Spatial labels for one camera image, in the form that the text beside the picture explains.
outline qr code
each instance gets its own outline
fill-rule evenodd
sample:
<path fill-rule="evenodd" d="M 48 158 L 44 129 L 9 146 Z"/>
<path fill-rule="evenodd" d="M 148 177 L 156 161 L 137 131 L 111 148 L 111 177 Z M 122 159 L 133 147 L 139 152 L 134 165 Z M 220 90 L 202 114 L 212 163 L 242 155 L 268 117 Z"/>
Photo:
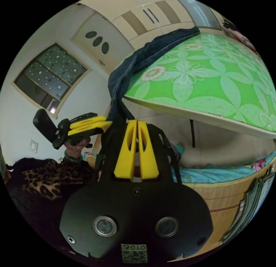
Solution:
<path fill-rule="evenodd" d="M 121 244 L 123 263 L 147 263 L 147 245 Z"/>

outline foot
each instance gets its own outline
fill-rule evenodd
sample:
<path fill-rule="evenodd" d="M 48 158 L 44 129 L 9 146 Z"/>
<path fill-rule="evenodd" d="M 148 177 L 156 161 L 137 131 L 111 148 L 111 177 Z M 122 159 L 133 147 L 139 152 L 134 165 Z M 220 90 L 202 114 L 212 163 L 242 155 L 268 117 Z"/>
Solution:
<path fill-rule="evenodd" d="M 182 156 L 184 154 L 184 151 L 185 151 L 185 146 L 184 146 L 184 143 L 179 141 L 177 144 L 176 144 L 176 150 L 178 151 L 178 153 L 180 154 L 180 156 Z"/>

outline floor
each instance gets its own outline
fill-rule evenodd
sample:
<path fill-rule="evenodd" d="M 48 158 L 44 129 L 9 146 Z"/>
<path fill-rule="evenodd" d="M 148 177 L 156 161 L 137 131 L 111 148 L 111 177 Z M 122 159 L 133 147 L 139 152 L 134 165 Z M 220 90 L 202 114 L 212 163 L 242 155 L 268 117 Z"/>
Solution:
<path fill-rule="evenodd" d="M 184 143 L 185 152 L 180 163 L 186 168 L 202 168 L 210 163 L 217 166 L 240 165 L 262 159 L 276 150 L 273 140 L 235 133 L 196 121 L 193 148 L 189 119 L 146 108 L 126 99 L 123 102 L 136 119 L 162 129 L 171 143 Z"/>

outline green table top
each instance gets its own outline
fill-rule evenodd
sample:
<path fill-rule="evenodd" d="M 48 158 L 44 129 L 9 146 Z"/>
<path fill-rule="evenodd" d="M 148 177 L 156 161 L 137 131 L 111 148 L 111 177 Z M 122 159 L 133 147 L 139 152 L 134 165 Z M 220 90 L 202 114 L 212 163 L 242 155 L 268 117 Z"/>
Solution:
<path fill-rule="evenodd" d="M 226 36 L 202 33 L 179 44 L 132 77 L 128 97 L 276 132 L 276 91 L 264 62 Z"/>

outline yellow mount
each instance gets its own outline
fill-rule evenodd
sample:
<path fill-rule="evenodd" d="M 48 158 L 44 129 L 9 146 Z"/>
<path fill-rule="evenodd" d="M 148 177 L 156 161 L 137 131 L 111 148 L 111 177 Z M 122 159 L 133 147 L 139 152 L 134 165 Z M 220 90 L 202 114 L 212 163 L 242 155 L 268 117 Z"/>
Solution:
<path fill-rule="evenodd" d="M 156 179 L 159 175 L 159 171 L 150 141 L 147 123 L 137 120 L 130 120 L 128 122 L 114 174 L 116 178 L 133 180 L 137 131 L 141 180 Z"/>
<path fill-rule="evenodd" d="M 68 136 L 73 136 L 95 128 L 101 128 L 105 132 L 111 124 L 112 121 L 106 121 L 104 116 L 92 117 L 71 124 L 71 130 L 68 132 Z M 137 120 L 130 120 L 128 122 L 114 174 L 116 178 L 133 180 L 137 135 L 141 180 L 156 179 L 159 171 L 147 129 L 147 123 Z"/>

